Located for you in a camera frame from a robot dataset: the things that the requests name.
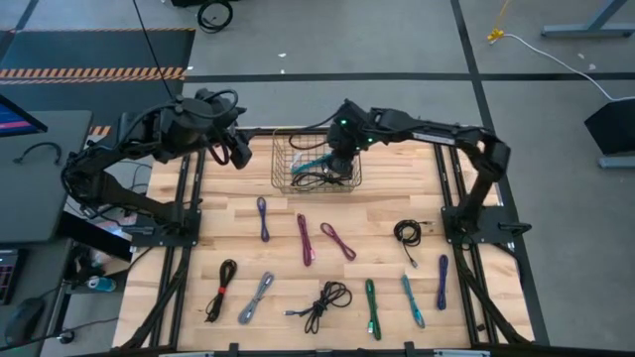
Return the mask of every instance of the black desk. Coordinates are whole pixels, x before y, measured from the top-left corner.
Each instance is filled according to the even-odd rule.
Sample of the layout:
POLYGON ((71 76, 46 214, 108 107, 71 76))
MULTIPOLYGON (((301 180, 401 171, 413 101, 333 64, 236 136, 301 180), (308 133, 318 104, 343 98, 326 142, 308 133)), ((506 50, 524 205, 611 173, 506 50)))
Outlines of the black desk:
MULTIPOLYGON (((83 148, 92 113, 56 111, 31 114, 49 126, 49 132, 0 138, 0 238, 8 241, 14 240, 13 237, 28 236, 40 241, 26 244, 0 241, 2 248, 27 251, 11 303, 0 306, 0 346, 5 346, 6 321, 16 305, 25 298, 40 296, 61 285, 73 240, 123 260, 130 261, 131 256, 127 241, 64 212, 66 193, 60 180, 63 165, 54 164, 56 152, 53 148, 35 149, 19 167, 13 163, 13 159, 21 156, 29 146, 45 141, 55 142, 62 147, 65 162, 68 152, 83 148)), ((66 289, 46 296, 46 309, 34 338, 59 332, 68 300, 66 289)), ((39 356, 42 345, 43 342, 34 343, 17 350, 0 352, 0 356, 39 356)))

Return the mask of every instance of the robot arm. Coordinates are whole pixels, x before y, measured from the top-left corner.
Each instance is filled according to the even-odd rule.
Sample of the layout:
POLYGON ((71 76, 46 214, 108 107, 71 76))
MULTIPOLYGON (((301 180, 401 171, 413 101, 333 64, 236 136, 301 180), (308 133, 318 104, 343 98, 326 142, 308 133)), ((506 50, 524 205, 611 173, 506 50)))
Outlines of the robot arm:
POLYGON ((212 93, 201 89, 195 98, 177 96, 134 117, 124 114, 119 130, 69 155, 62 171, 64 188, 79 204, 92 209, 112 204, 151 216, 162 225, 183 227, 182 207, 127 189, 105 169, 124 159, 137 160, 150 155, 166 163, 203 148, 208 148, 221 165, 231 161, 236 169, 244 168, 251 151, 249 137, 235 130, 236 119, 246 111, 236 106, 237 100, 234 91, 212 93), (234 100, 221 97, 225 93, 234 94, 234 100), (213 150, 215 145, 221 147, 223 159, 213 150))
POLYGON ((478 172, 470 194, 460 202, 454 226, 463 234, 479 230, 480 210, 494 182, 507 170, 510 149, 485 128, 449 125, 414 119, 395 109, 372 108, 363 111, 345 100, 334 116, 326 140, 332 148, 331 170, 341 175, 352 171, 352 160, 362 150, 382 142, 399 143, 416 140, 457 147, 465 152, 478 172))

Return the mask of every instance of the keyboard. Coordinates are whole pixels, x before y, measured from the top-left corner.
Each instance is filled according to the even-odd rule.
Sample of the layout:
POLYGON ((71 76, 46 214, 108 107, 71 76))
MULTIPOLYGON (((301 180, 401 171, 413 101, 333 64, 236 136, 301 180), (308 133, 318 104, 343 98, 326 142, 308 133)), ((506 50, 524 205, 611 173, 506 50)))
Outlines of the keyboard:
POLYGON ((0 305, 11 302, 23 256, 19 249, 0 249, 0 305))

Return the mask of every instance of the gray cable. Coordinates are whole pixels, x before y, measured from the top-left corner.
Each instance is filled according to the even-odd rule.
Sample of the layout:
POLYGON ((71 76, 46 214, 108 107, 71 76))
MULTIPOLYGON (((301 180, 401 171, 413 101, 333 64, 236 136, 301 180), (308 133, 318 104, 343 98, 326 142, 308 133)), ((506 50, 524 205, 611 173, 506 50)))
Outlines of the gray cable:
POLYGON ((260 302, 260 300, 262 299, 262 295, 265 294, 265 291, 267 291, 267 289, 269 289, 269 287, 271 287, 273 283, 274 283, 274 275, 269 272, 266 272, 262 276, 262 279, 260 280, 260 284, 258 284, 258 290, 256 291, 256 295, 254 296, 254 298, 251 299, 251 301, 249 301, 249 303, 247 303, 247 306, 245 306, 242 312, 240 312, 240 314, 238 315, 238 323, 247 324, 249 323, 249 321, 251 321, 251 318, 254 316, 254 313, 256 312, 256 306, 258 306, 258 302, 260 302))

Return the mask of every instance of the yellow cable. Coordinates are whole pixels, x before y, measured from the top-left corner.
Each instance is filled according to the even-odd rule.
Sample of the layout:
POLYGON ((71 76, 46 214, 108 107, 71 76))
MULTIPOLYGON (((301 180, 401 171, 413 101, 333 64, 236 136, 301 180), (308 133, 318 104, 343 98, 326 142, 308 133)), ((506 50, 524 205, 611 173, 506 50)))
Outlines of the yellow cable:
POLYGON ((500 30, 500 25, 502 22, 503 17, 505 16, 505 11, 507 10, 507 5, 509 5, 509 3, 511 3, 512 0, 505 0, 505 4, 503 4, 503 8, 500 9, 500 13, 498 14, 498 16, 496 17, 496 23, 494 24, 494 28, 492 29, 492 32, 487 35, 487 41, 492 42, 492 41, 496 41, 500 38, 503 37, 503 35, 505 35, 505 33, 500 30))

